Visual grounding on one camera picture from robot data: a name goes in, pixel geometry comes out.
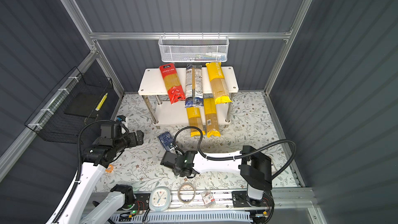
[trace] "clock face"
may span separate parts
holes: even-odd
[[[167,192],[164,189],[155,189],[152,192],[151,203],[154,207],[162,207],[167,204]]]

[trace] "white alarm clock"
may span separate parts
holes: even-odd
[[[162,212],[170,206],[172,197],[171,192],[166,187],[155,188],[149,198],[149,208],[153,212]]]

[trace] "floor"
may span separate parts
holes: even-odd
[[[156,107],[156,98],[149,98]],[[144,144],[126,149],[122,156],[113,162],[102,175],[94,192],[109,192],[116,184],[132,185],[134,191],[152,191],[165,186],[178,190],[183,182],[190,182],[197,190],[202,189],[243,189],[247,183],[240,175],[224,172],[207,172],[193,179],[176,177],[172,171],[160,165],[164,154],[157,136],[170,132],[172,136],[182,126],[164,126],[156,129],[151,124],[149,111],[138,94],[125,95],[118,115],[129,117],[130,131],[142,130]],[[231,125],[220,126],[221,137],[206,136],[202,141],[203,152],[220,153],[240,150],[242,145],[255,148],[278,139],[271,117],[261,92],[239,92],[232,103]],[[183,150],[196,150],[198,137],[191,138],[189,131],[179,135],[178,146]],[[273,170],[279,169],[286,156],[281,146],[274,146],[265,152],[273,161]],[[296,187],[290,168],[287,168],[272,181],[273,187]]]

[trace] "black wire basket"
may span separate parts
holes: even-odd
[[[87,124],[109,119],[108,94],[113,91],[112,79],[88,73],[79,73],[45,109],[37,109],[25,122],[39,137],[49,142],[77,143],[77,135]],[[82,140],[95,139],[99,128],[87,129]]]

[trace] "white shelf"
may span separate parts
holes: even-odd
[[[225,81],[228,86],[229,93],[238,92],[238,83],[236,82],[235,72],[233,67],[221,67],[224,73]],[[178,78],[180,79],[182,88],[185,93],[185,73],[186,68],[176,68]],[[203,93],[212,93],[207,73],[207,67],[202,67],[202,90]],[[167,95],[167,90],[163,82],[162,74],[159,68],[147,68],[141,80],[139,95]]]
[[[200,109],[200,116],[202,118],[202,123],[206,126],[205,110]],[[231,122],[227,123],[225,121],[228,112],[228,104],[218,104],[216,105],[217,110],[217,120],[219,125],[229,125]],[[158,121],[155,126],[162,125],[183,125],[188,126],[188,114],[185,108],[185,101],[179,101],[174,104],[170,104],[170,101],[163,101],[161,105],[157,104],[155,117]]]

